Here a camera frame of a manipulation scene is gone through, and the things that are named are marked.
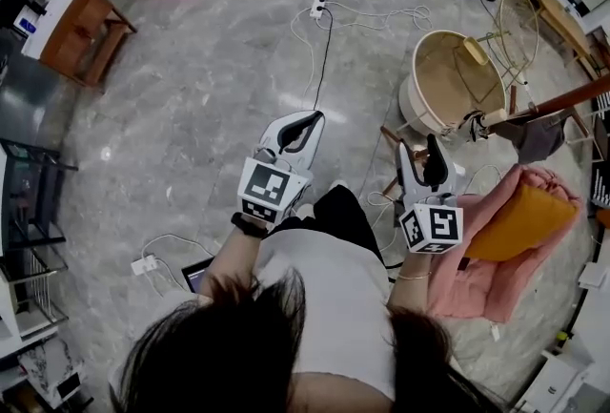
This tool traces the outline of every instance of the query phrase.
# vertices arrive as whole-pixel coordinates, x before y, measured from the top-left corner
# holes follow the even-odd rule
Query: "gray cloth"
[[[558,114],[534,119],[524,125],[505,121],[494,125],[493,132],[513,142],[519,164],[531,164],[546,160],[563,145],[565,120],[573,113],[574,109],[571,108]]]

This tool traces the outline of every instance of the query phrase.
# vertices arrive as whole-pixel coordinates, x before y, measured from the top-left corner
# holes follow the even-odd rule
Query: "pink cloth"
[[[466,270],[459,271],[459,262],[473,237],[511,198],[520,184],[543,189],[571,202],[579,211],[563,228],[517,257],[505,262],[471,259]],[[582,201],[555,173],[516,164],[489,195],[460,196],[457,205],[464,209],[464,238],[458,248],[433,259],[428,311],[440,317],[484,317],[505,323],[511,318],[530,277],[578,219]]]

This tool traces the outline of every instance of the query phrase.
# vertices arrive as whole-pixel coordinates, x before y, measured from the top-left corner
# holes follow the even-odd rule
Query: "orange pillow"
[[[467,258],[504,262],[536,247],[578,212],[543,189],[521,184],[513,196],[472,239]]]

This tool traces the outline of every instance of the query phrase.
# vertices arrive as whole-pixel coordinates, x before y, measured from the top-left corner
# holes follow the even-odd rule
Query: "marble floor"
[[[336,0],[360,11],[385,12],[425,5],[435,29],[481,35],[491,20],[479,0]],[[303,99],[311,60],[290,31],[291,20],[312,0],[136,0],[127,11],[139,28],[119,53],[105,92],[82,91],[64,141],[66,158],[80,166],[69,175],[59,222],[69,241],[63,247],[70,271],[58,278],[58,303],[70,315],[63,334],[85,357],[88,384],[98,407],[107,401],[106,375],[134,329],[159,298],[130,263],[141,247],[161,234],[192,238],[216,252],[231,224],[244,157],[267,124],[313,104]],[[332,7],[340,24],[371,18]],[[314,86],[319,80],[327,34],[306,14],[295,28],[315,50]],[[409,75],[411,56],[424,34],[408,16],[395,16],[385,31],[361,27],[333,33],[320,93],[327,116],[307,199],[330,182],[345,179],[371,221],[380,207],[367,195],[394,175],[391,149],[379,136],[383,123],[404,121],[397,88]],[[528,72],[535,101],[586,81],[578,66],[564,67],[554,39],[544,35]],[[519,99],[521,107],[526,100]],[[414,132],[407,131],[411,141]],[[517,157],[501,139],[452,146],[467,169],[462,188],[484,164],[508,170]],[[543,165],[560,173],[584,196],[589,175],[583,146],[564,146]],[[470,187],[485,193],[496,183],[482,171]],[[393,236],[389,215],[376,227],[378,243]],[[494,341],[486,320],[447,320],[456,357],[474,381],[510,399],[535,366],[539,352],[569,319],[576,277],[591,251],[583,215],[575,230],[537,272],[510,323]],[[401,238],[386,252],[399,259]],[[160,241],[151,252],[175,275],[206,255],[186,243]],[[172,286],[156,275],[156,286]]]

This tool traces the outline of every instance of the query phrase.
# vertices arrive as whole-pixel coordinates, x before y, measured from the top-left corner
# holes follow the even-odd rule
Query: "power strip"
[[[312,9],[309,11],[309,15],[316,20],[322,17],[322,12],[326,8],[326,0],[314,0]]]
[[[141,276],[144,273],[153,271],[157,268],[155,256],[145,256],[132,262],[133,273],[137,276]]]

